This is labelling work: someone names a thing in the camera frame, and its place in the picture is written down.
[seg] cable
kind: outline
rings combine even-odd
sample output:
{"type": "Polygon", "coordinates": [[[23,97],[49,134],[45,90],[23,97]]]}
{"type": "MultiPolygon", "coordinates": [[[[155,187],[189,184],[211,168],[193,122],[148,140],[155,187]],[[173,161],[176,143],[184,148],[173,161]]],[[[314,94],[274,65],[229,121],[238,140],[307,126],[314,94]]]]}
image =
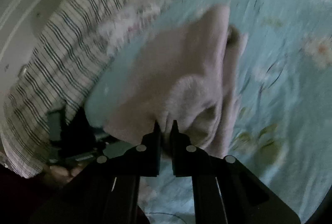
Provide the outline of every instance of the cable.
{"type": "Polygon", "coordinates": [[[179,216],[177,216],[177,215],[168,214],[168,213],[147,213],[147,215],[149,215],[149,214],[151,214],[151,215],[152,215],[152,214],[161,214],[161,215],[175,216],[175,217],[179,218],[180,220],[182,220],[185,224],[187,224],[187,222],[185,222],[183,218],[181,218],[181,217],[179,217],[179,216]]]}

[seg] light blue bedsheet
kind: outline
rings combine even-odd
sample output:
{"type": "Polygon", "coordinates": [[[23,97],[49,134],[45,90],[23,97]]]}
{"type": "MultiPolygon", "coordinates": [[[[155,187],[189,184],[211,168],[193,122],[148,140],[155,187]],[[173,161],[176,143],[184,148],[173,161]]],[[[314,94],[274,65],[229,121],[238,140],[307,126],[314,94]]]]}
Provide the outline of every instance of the light blue bedsheet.
{"type": "MultiPolygon", "coordinates": [[[[318,68],[305,55],[303,43],[308,36],[331,37],[332,5],[317,0],[174,0],[151,30],[195,20],[221,2],[230,3],[230,23],[249,33],[239,64],[241,111],[230,154],[305,222],[332,184],[332,68],[318,68]]],[[[85,104],[92,126],[102,126],[116,108],[146,38],[147,33],[132,40],[93,89],[85,104]]],[[[142,204],[146,213],[176,214],[194,223],[189,178],[174,178],[171,164],[163,162],[160,177],[147,182],[157,197],[142,204]]],[[[183,223],[169,215],[150,217],[152,223],[183,223]]]]}

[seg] pink towel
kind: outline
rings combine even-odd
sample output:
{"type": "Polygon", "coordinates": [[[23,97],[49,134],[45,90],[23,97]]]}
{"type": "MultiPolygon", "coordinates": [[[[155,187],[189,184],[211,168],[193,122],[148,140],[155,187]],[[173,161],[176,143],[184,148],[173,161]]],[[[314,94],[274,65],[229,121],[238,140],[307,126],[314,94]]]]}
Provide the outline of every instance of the pink towel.
{"type": "Polygon", "coordinates": [[[148,42],[104,130],[140,144],[157,120],[167,141],[176,119],[192,144],[226,155],[239,107],[236,66],[247,42],[228,19],[229,8],[217,5],[198,21],[148,42]]]}

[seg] bedding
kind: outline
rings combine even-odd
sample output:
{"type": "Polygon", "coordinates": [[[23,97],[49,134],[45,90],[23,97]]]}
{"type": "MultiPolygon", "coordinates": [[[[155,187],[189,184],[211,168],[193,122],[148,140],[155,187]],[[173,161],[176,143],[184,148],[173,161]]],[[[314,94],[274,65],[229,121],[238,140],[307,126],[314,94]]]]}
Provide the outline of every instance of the bedding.
{"type": "MultiPolygon", "coordinates": [[[[91,125],[101,127],[117,109],[133,62],[151,35],[196,20],[219,3],[230,4],[230,24],[249,34],[238,67],[241,107],[228,153],[304,223],[332,184],[331,3],[173,0],[101,76],[85,103],[87,118],[91,125]]],[[[145,178],[151,195],[140,201],[141,208],[146,213],[162,213],[148,214],[152,223],[184,223],[180,218],[194,223],[190,179],[174,178],[167,161],[161,167],[158,178],[145,178]]]]}
{"type": "Polygon", "coordinates": [[[40,34],[27,70],[4,100],[0,137],[11,169],[29,178],[48,161],[47,112],[71,121],[128,39],[160,12],[162,0],[63,0],[40,34]]]}
{"type": "Polygon", "coordinates": [[[135,60],[121,104],[104,131],[138,145],[157,121],[166,148],[176,119],[193,145],[226,156],[239,106],[236,66],[247,42],[229,26],[228,17],[229,8],[216,5],[196,22],[151,39],[135,60]]]}

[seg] metal screw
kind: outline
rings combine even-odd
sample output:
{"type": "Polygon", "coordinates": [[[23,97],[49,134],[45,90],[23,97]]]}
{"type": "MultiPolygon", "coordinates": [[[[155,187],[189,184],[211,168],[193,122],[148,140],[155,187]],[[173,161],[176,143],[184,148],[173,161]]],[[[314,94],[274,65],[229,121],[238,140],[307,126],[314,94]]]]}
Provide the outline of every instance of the metal screw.
{"type": "Polygon", "coordinates": [[[233,157],[232,155],[227,155],[225,157],[226,162],[233,164],[236,161],[236,158],[233,157]]]}
{"type": "Polygon", "coordinates": [[[136,150],[138,152],[144,152],[146,150],[146,146],[144,144],[137,145],[136,150]]]}
{"type": "Polygon", "coordinates": [[[97,163],[99,163],[99,164],[103,164],[103,163],[105,163],[106,161],[107,161],[107,157],[104,156],[104,155],[101,155],[101,156],[99,156],[99,157],[97,158],[97,163]]]}
{"type": "Polygon", "coordinates": [[[186,147],[186,150],[187,150],[188,152],[190,152],[190,153],[193,153],[193,152],[196,151],[196,146],[188,145],[188,146],[186,147]]]}

